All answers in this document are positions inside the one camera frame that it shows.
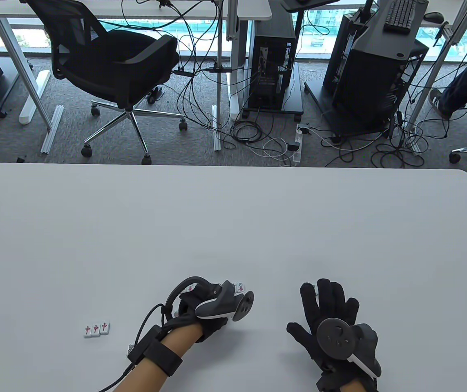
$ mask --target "white desk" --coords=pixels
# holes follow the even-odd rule
[[[123,18],[120,0],[80,0],[98,18]],[[175,5],[181,13],[195,4],[193,0],[174,0]],[[151,18],[151,19],[173,19],[177,16],[175,11],[167,8],[159,8],[159,2],[151,1],[138,4],[133,0],[126,0],[123,9],[127,18]],[[223,15],[227,16],[228,0],[224,2]],[[268,2],[261,0],[239,0],[239,17],[247,17],[252,20],[267,20],[271,18]],[[1,17],[32,17],[36,15],[28,4],[22,4],[19,0],[0,1]],[[213,2],[206,1],[199,4],[191,11],[188,18],[213,19],[215,17],[215,6]]]
[[[103,18],[118,18],[123,17],[121,13],[121,2],[119,0],[82,0],[83,3],[96,15]],[[340,8],[358,8],[364,5],[364,0],[339,0],[333,4],[328,4],[322,9],[340,9]],[[181,11],[184,12],[189,7],[194,5],[194,2],[187,0],[175,0],[173,4]],[[461,0],[431,0],[428,5],[428,12],[438,11],[444,14],[446,20],[453,21],[454,17],[462,4]],[[224,3],[223,15],[226,16],[228,9],[228,0]],[[176,14],[174,11],[162,7],[159,9],[157,2],[146,2],[144,4],[137,4],[132,0],[124,2],[125,15],[127,17],[136,18],[173,18]],[[252,17],[257,19],[251,20],[267,20],[265,18],[271,17],[268,15],[269,6],[267,1],[261,2],[259,0],[239,0],[237,8],[237,15],[241,19],[250,20]],[[32,9],[26,5],[21,4],[19,0],[3,0],[0,1],[0,16],[2,17],[35,17]],[[200,19],[213,19],[215,16],[215,6],[212,2],[203,2],[195,11],[188,15],[189,18]]]
[[[195,274],[242,280],[254,307],[165,392],[314,391],[286,323],[306,324],[299,286],[321,277],[377,331],[379,390],[467,390],[462,171],[0,164],[0,391],[100,390]]]

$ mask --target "wrist strap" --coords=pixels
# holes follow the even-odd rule
[[[173,376],[177,368],[183,362],[176,353],[157,339],[153,339],[146,351],[144,351],[144,358],[148,358],[156,364],[168,377]]]

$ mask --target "shoe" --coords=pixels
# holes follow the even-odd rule
[[[442,93],[439,90],[434,88],[428,94],[428,101],[431,107],[433,108],[433,110],[435,110],[435,112],[437,112],[439,116],[441,116],[444,120],[449,120],[451,116],[453,115],[453,112],[448,112],[446,110],[443,110],[442,104],[440,103],[441,95]]]

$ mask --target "chair backrest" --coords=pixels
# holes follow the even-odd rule
[[[64,46],[71,53],[82,52],[106,30],[82,3],[73,0],[26,0],[41,19],[52,45]]]

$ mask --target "glass window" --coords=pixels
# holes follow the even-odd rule
[[[13,29],[13,33],[21,47],[51,47],[43,29]],[[0,47],[4,47],[1,37]]]
[[[338,28],[342,21],[343,15],[354,13],[356,9],[323,9],[308,11],[304,15],[303,28],[297,47],[297,52],[302,56],[307,57],[309,54],[313,55],[330,55],[335,45],[335,40],[338,34]],[[293,22],[297,20],[297,14],[292,14]],[[169,23],[171,20],[144,20],[144,19],[128,19],[127,22],[134,26],[156,27]],[[126,29],[125,27],[118,27],[117,25],[125,25],[123,19],[103,19],[101,20],[103,26],[107,30],[115,28]],[[217,39],[214,39],[215,29],[217,28],[216,22],[212,24],[211,20],[187,20],[190,29],[196,41],[197,53],[203,56],[210,48],[211,52],[217,50]],[[128,30],[138,31],[136,29],[127,28]],[[441,39],[436,46],[433,46],[434,37],[437,34],[437,28],[423,27],[418,31],[417,38],[419,41],[429,47],[428,56],[438,56],[441,45],[444,40]],[[157,31],[140,31],[143,34],[148,34],[151,37],[158,38],[162,34],[169,34],[179,40],[179,50],[182,54],[189,54],[193,48],[192,39],[188,35],[188,29],[184,21],[178,20],[166,27],[160,28]],[[22,47],[50,47],[50,41],[46,36],[43,29],[14,29],[17,40]],[[223,24],[223,40],[222,49],[225,53],[231,51],[231,41],[226,41],[226,23]],[[446,60],[448,61],[461,61],[467,53],[467,31],[458,45],[453,46],[448,54]]]

